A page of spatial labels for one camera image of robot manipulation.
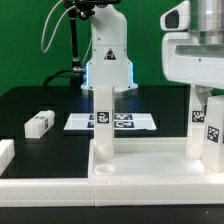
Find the black table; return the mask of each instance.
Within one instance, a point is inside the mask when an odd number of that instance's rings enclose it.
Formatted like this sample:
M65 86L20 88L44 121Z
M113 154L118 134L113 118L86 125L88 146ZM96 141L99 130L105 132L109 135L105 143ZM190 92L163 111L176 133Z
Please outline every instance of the black table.
M115 100L115 112L151 113L156 131L116 131L116 137L184 137L189 87L144 87ZM70 113L92 113L93 98L69 87L19 87L0 97L0 139L16 156L2 179L86 178L93 131L64 131ZM24 123L53 110L55 125L40 140L25 139ZM223 223L222 205L0 208L0 223Z

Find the white robot body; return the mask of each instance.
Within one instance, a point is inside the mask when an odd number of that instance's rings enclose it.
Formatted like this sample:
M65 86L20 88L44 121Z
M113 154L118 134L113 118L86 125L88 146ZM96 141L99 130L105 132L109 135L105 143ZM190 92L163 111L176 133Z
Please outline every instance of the white robot body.
M133 65L127 57L127 21L112 5L95 9L92 17L92 58L82 85L91 91L98 85L114 85L116 93L136 89Z

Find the white foam block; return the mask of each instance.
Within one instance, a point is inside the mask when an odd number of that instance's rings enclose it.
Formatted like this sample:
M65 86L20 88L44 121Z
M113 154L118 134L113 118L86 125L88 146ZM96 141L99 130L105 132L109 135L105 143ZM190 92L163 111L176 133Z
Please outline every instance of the white foam block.
M0 176L15 156L14 141L0 141Z
M25 123L26 138L41 138L54 124L53 111L40 111L36 116Z

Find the green wall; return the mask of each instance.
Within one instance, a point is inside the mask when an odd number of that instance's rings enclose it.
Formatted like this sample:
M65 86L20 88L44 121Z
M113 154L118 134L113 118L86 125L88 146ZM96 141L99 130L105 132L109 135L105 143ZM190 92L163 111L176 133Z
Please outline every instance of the green wall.
M47 54L40 51L45 19L57 1L0 1L0 95L16 86L41 85L47 76L70 67L71 40L67 17L58 29L50 51ZM162 72L161 40L164 33L160 30L160 16L181 1L142 0L145 33L158 85L174 84L166 81ZM116 7L128 20L128 56L134 63L135 81L139 85L155 85L140 19L139 0L122 0ZM61 5L51 20L50 31L63 11ZM82 58L91 37L90 22L79 20L78 31ZM69 82L60 79L52 84L68 85Z

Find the white post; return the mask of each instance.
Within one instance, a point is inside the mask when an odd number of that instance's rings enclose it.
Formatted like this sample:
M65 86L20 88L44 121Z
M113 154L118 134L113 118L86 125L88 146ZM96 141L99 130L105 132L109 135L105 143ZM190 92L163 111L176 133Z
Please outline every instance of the white post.
M114 87L97 86L94 89L95 157L109 160L114 156Z

